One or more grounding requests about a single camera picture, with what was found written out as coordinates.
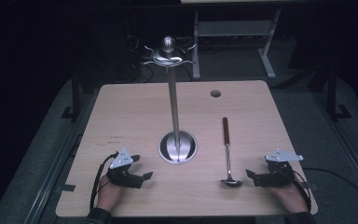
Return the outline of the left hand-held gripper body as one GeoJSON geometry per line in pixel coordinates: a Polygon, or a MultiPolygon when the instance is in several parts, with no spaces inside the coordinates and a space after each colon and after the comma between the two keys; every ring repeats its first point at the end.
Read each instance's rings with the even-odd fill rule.
{"type": "Polygon", "coordinates": [[[131,154],[126,148],[117,152],[106,174],[110,182],[124,188],[139,189],[144,181],[138,179],[139,175],[129,173],[132,164],[131,154]]]}

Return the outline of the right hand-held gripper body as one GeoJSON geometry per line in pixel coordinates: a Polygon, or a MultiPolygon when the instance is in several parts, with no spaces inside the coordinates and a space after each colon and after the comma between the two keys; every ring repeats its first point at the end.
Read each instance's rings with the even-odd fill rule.
{"type": "Polygon", "coordinates": [[[273,161],[273,170],[268,171],[268,174],[260,176],[259,187],[283,187],[295,180],[295,175],[290,161],[303,161],[302,155],[297,155],[294,152],[288,152],[281,149],[276,149],[272,154],[267,155],[265,160],[273,161]]]}

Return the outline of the metal ladle with wooden handle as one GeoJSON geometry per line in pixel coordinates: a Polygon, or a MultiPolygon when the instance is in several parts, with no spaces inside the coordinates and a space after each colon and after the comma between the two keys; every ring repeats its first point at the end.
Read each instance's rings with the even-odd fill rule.
{"type": "Polygon", "coordinates": [[[243,184],[240,180],[235,180],[232,177],[231,172],[231,160],[230,160],[230,138],[229,138],[229,128],[228,128],[228,119],[222,118],[223,121],[223,133],[224,133],[224,144],[226,147],[226,156],[227,156],[227,178],[222,179],[221,182],[228,188],[240,188],[243,184]]]}

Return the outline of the metal utensil rack stand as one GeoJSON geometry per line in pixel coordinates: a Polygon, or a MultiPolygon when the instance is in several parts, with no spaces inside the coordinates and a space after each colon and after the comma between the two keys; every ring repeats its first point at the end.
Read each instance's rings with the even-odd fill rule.
{"type": "Polygon", "coordinates": [[[162,39],[159,48],[145,48],[150,51],[150,57],[148,61],[144,62],[144,65],[152,63],[165,68],[168,81],[172,131],[160,138],[158,154],[169,164],[187,163],[195,157],[198,151],[198,143],[193,134],[180,130],[175,68],[184,63],[192,63],[192,61],[186,59],[186,54],[195,46],[181,49],[176,46],[175,39],[167,35],[162,39]]]}

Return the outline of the person's right hand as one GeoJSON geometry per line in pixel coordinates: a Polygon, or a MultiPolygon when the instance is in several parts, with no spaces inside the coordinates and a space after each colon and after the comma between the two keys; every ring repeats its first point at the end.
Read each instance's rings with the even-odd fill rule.
{"type": "Polygon", "coordinates": [[[270,188],[270,190],[289,213],[295,214],[309,211],[305,199],[294,184],[270,188]]]}

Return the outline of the person's left hand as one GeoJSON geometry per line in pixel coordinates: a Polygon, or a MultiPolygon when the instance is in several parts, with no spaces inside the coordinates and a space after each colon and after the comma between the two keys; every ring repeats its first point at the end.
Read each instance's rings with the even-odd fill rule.
{"type": "Polygon", "coordinates": [[[112,213],[119,202],[121,187],[112,184],[104,175],[99,180],[97,207],[112,213]]]}

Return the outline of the black metal stand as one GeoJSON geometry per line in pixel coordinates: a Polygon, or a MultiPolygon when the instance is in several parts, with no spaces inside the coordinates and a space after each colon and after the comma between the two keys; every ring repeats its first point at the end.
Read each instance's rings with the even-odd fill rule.
{"type": "Polygon", "coordinates": [[[333,121],[339,119],[350,119],[351,114],[345,105],[338,105],[337,99],[337,70],[334,66],[330,68],[327,78],[326,111],[333,121]]]}
{"type": "Polygon", "coordinates": [[[80,113],[80,87],[76,77],[73,77],[71,80],[72,87],[72,105],[67,106],[63,113],[62,119],[70,119],[72,122],[75,122],[80,113]]]}

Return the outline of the aluminium rail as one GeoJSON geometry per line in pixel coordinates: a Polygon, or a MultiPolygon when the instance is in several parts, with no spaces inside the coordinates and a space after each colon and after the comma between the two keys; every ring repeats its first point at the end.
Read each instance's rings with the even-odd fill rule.
{"type": "Polygon", "coordinates": [[[42,122],[27,156],[27,170],[35,193],[31,207],[26,211],[23,224],[37,224],[46,208],[55,216],[57,199],[51,199],[61,178],[66,180],[66,165],[73,151],[80,143],[85,131],[97,93],[81,93],[80,111],[74,119],[69,103],[72,94],[60,93],[42,122]]]}
{"type": "Polygon", "coordinates": [[[337,139],[339,140],[340,144],[343,146],[352,166],[352,169],[358,178],[358,155],[355,152],[354,146],[350,142],[350,139],[345,135],[341,127],[338,125],[338,120],[334,119],[327,113],[327,110],[324,106],[323,98],[318,93],[313,93],[312,97],[314,98],[319,109],[322,111],[324,118],[327,120],[328,125],[337,136],[337,139]]]}

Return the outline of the white metal table frame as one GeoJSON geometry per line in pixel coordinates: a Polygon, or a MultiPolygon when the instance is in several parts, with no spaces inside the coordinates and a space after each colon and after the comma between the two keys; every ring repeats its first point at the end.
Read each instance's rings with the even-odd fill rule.
{"type": "Polygon", "coordinates": [[[194,36],[195,43],[200,37],[221,37],[221,36],[262,36],[265,44],[258,50],[259,58],[264,66],[267,77],[275,79],[276,75],[269,61],[269,48],[278,25],[281,10],[275,10],[270,20],[261,21],[201,21],[199,12],[195,12],[194,36]]]}

